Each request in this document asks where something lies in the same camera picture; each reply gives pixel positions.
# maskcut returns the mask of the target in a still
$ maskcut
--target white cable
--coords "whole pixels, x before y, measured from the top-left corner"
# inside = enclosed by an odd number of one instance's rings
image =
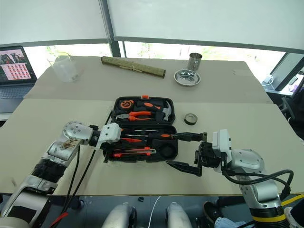
[[[151,219],[152,219],[152,214],[153,214],[153,211],[154,211],[155,205],[156,205],[156,203],[157,203],[157,201],[159,200],[159,198],[160,198],[160,197],[162,197],[162,196],[159,196],[159,197],[156,199],[156,201],[155,201],[155,203],[154,203],[154,205],[153,205],[153,208],[152,208],[152,211],[151,211],[151,215],[150,215],[150,220],[149,220],[149,225],[148,225],[148,228],[150,228]]]
[[[263,84],[261,83],[262,86],[268,86],[268,85],[271,85],[271,84],[274,82],[274,77],[273,77],[272,75],[270,75],[270,76],[271,76],[272,81],[269,82],[268,84],[265,84],[265,85],[263,85]]]

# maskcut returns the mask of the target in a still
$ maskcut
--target black tool case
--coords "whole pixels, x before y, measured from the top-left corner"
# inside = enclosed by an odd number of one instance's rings
[[[125,107],[121,107],[123,101],[133,101],[131,107],[125,110]],[[143,103],[150,103],[156,107],[160,107],[161,110],[157,111],[154,107],[146,107]],[[168,108],[171,106],[171,113],[168,116],[168,120],[164,120],[165,113],[162,112],[163,108]],[[134,120],[130,121],[125,119],[116,119],[118,115],[128,114],[130,112],[140,112],[149,111],[152,116],[141,115],[140,118],[151,118],[149,120]],[[121,161],[121,162],[136,162],[144,161],[147,162],[160,162],[160,161],[170,161],[173,160],[178,154],[178,140],[177,139],[156,139],[150,137],[144,137],[144,135],[149,135],[155,133],[160,134],[175,134],[176,129],[172,126],[175,120],[173,101],[168,98],[163,97],[149,97],[147,95],[140,96],[124,96],[119,97],[111,113],[111,123],[117,123],[122,128],[122,138],[133,138],[142,140],[142,142],[128,143],[125,140],[120,140],[116,143],[103,143],[102,149],[104,153],[104,162],[107,161]],[[129,153],[125,154],[126,150],[142,148],[155,149],[154,153]]]

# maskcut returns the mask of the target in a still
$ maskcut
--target red cable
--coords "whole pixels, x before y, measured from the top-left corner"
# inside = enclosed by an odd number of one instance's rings
[[[68,212],[63,212],[61,215],[58,216],[58,218],[52,223],[50,228],[52,228],[56,223],[58,223],[61,219],[68,216]]]

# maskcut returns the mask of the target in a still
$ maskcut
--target metal cup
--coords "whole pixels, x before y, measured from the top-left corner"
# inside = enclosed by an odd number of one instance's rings
[[[187,69],[197,70],[200,66],[202,55],[200,53],[191,53],[188,61]]]

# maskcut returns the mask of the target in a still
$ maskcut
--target pliers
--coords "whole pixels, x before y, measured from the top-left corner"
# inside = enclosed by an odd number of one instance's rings
[[[147,112],[147,111],[142,111],[142,112],[130,112],[129,114],[121,114],[116,116],[116,119],[126,119],[128,118],[128,120],[130,121],[134,121],[134,120],[150,120],[151,118],[136,118],[136,116],[139,115],[152,115],[151,112]]]

